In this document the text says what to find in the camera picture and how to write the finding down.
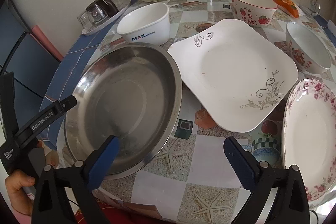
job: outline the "strawberry bowl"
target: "strawberry bowl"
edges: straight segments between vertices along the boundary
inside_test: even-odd
[[[250,26],[267,26],[277,10],[277,4],[273,0],[232,0],[233,16]]]

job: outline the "stainless steel basin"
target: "stainless steel basin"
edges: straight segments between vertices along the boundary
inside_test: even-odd
[[[84,73],[66,115],[66,143],[74,160],[85,160],[109,135],[120,152],[106,179],[119,179],[148,164],[176,123],[182,81],[163,49],[131,43],[104,55]]]

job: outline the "pink floral plate rim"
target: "pink floral plate rim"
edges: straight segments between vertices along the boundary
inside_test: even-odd
[[[298,82],[293,89],[291,90],[288,100],[285,107],[285,114],[283,119],[283,125],[282,125],[282,143],[284,144],[285,140],[285,134],[284,131],[287,126],[286,118],[287,115],[290,113],[290,110],[292,108],[292,104],[297,98],[296,96],[301,91],[307,91],[314,94],[314,98],[316,100],[324,100],[324,102],[329,102],[332,109],[332,117],[335,118],[335,129],[336,129],[336,99],[334,93],[330,90],[330,88],[324,84],[323,82],[315,79],[315,78],[306,78]],[[285,164],[285,149],[282,149],[282,164],[283,167],[286,167]],[[308,188],[305,186],[306,194],[308,202],[315,201],[322,197],[333,185],[334,181],[336,180],[336,145],[334,148],[334,156],[332,158],[332,161],[330,163],[330,171],[326,177],[323,177],[319,183],[317,183],[314,187]]]

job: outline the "square plate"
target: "square plate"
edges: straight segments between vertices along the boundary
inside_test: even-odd
[[[214,121],[233,132],[256,128],[298,79],[294,61],[241,20],[223,19],[168,53]]]

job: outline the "max logo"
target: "max logo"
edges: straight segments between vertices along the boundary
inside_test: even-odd
[[[134,41],[134,40],[139,40],[139,39],[141,39],[141,38],[143,38],[143,37],[147,37],[147,36],[149,36],[149,35],[151,35],[151,34],[154,34],[155,32],[151,32],[151,33],[148,33],[148,34],[142,34],[142,35],[139,35],[139,36],[137,36],[137,37],[132,37],[132,41]]]

